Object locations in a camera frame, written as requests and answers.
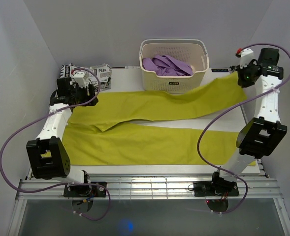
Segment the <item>yellow-green trousers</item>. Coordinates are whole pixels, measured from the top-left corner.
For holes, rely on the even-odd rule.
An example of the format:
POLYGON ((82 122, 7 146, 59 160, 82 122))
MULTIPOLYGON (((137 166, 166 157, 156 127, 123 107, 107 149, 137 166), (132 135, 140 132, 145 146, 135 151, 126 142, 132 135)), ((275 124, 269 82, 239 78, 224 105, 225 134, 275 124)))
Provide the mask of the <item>yellow-green trousers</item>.
POLYGON ((72 165, 222 165, 236 151, 237 132, 143 125, 186 120, 247 99, 236 73, 182 95, 164 91, 102 92, 93 107, 76 107, 62 144, 72 165))

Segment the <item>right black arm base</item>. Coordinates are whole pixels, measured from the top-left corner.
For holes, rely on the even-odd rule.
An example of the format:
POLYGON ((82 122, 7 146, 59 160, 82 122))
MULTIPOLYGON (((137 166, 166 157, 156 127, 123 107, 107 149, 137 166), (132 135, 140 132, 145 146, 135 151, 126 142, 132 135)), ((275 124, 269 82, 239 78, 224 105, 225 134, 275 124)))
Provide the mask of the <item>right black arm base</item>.
POLYGON ((195 181, 188 186, 195 197, 206 197, 209 209, 215 213, 224 213, 228 210, 228 197, 239 196, 236 182, 221 184, 212 181, 195 181))

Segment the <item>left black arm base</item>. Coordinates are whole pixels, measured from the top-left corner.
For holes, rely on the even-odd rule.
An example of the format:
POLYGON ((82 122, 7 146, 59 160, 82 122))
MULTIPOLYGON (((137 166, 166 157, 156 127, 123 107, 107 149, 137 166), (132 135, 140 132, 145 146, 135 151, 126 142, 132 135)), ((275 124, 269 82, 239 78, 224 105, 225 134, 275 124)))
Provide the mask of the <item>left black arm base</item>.
POLYGON ((65 198, 73 198, 72 208, 75 211, 82 213, 88 212, 94 203, 96 198, 105 198, 106 191, 105 187, 107 182, 92 182, 93 184, 98 184, 100 186, 70 186, 64 188, 63 196, 65 198))

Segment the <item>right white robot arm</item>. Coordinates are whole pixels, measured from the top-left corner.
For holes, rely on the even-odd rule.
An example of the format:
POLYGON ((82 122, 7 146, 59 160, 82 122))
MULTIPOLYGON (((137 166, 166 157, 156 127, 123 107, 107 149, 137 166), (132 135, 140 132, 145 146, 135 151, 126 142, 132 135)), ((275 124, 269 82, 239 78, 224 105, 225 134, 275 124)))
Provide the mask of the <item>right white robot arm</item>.
POLYGON ((287 133, 287 126, 281 124, 278 114, 279 90, 276 87, 283 79, 283 68, 277 65, 279 51, 263 48, 255 59, 254 52, 247 48, 237 55, 240 57, 236 67, 238 85, 242 88, 254 86, 260 98, 256 99, 254 117, 239 132, 236 152, 212 175, 209 188, 215 195, 233 191, 236 177, 256 159, 269 156, 287 133))

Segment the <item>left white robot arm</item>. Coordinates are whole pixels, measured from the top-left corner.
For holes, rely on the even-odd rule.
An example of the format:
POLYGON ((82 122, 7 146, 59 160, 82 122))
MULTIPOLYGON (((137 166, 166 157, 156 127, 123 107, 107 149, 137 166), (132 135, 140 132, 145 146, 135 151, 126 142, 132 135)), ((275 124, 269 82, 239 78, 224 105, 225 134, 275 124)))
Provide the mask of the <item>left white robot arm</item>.
POLYGON ((72 170, 62 138, 74 105, 94 106, 98 103, 95 89, 87 73, 80 71, 72 77, 57 79, 57 89, 50 97, 49 112, 44 127, 35 140, 27 142, 26 150, 33 176, 37 179, 58 179, 76 183, 74 190, 87 196, 92 185, 83 170, 72 170))

